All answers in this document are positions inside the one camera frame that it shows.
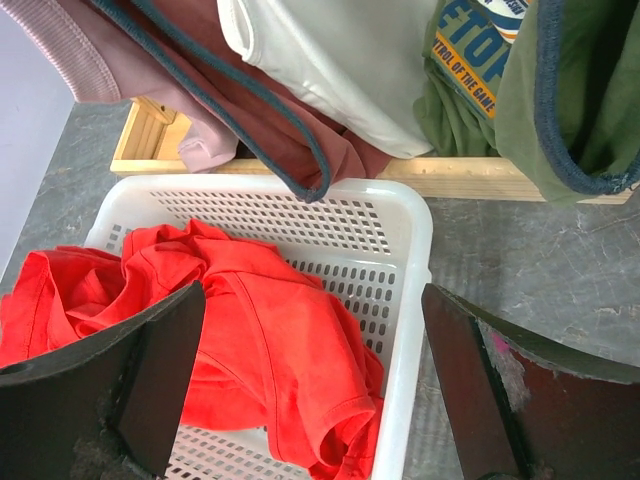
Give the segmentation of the mauve pink tank top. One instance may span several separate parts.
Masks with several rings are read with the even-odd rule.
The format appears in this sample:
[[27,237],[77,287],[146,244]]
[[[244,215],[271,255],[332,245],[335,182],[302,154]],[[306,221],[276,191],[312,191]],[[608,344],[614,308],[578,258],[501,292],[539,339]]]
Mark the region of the mauve pink tank top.
[[191,173],[236,157],[239,139],[141,46],[82,1],[3,1],[7,13],[61,75],[79,103],[150,98],[186,115],[178,153]]

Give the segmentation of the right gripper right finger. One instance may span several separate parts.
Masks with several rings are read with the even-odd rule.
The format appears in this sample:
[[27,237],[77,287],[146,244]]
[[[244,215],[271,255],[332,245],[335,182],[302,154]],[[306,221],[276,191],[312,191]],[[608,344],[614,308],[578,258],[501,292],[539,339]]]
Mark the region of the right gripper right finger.
[[639,369],[435,285],[422,310],[466,479],[636,479]]

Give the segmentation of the white plastic basket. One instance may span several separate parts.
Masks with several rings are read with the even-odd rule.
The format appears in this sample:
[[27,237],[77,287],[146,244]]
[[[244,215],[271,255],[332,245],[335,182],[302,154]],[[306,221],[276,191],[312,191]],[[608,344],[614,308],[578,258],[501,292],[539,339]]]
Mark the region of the white plastic basket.
[[307,204],[272,175],[129,177],[106,195],[85,244],[117,255],[132,230],[193,218],[277,246],[358,319],[385,368],[372,475],[400,478],[424,334],[421,295],[432,278],[433,222],[422,197],[397,182],[351,179]]

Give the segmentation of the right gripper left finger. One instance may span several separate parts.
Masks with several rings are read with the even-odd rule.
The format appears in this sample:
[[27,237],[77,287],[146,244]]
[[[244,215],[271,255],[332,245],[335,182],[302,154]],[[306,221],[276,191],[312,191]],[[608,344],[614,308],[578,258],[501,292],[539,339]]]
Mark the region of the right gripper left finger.
[[163,478],[204,310],[194,282],[125,321],[2,368],[2,478]]

